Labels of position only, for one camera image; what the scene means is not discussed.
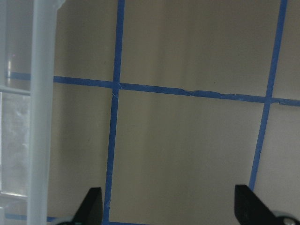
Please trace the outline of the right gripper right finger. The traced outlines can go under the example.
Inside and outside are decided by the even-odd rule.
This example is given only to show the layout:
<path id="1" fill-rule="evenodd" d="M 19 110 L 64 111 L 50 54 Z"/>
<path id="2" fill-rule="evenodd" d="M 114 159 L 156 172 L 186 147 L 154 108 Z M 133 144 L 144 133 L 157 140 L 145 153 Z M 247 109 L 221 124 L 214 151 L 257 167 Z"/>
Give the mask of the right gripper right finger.
<path id="1" fill-rule="evenodd" d="M 276 216 L 247 185 L 235 185 L 234 215 L 240 225 L 278 225 Z"/>

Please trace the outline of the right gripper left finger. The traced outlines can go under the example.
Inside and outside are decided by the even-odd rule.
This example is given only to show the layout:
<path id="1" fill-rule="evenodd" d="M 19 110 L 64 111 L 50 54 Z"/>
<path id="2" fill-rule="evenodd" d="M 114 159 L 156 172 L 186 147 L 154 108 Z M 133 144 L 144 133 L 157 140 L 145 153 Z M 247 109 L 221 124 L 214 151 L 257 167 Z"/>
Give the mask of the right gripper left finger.
<path id="1" fill-rule="evenodd" d="M 102 188 L 92 187 L 71 220 L 72 225 L 100 225 L 103 219 Z"/>

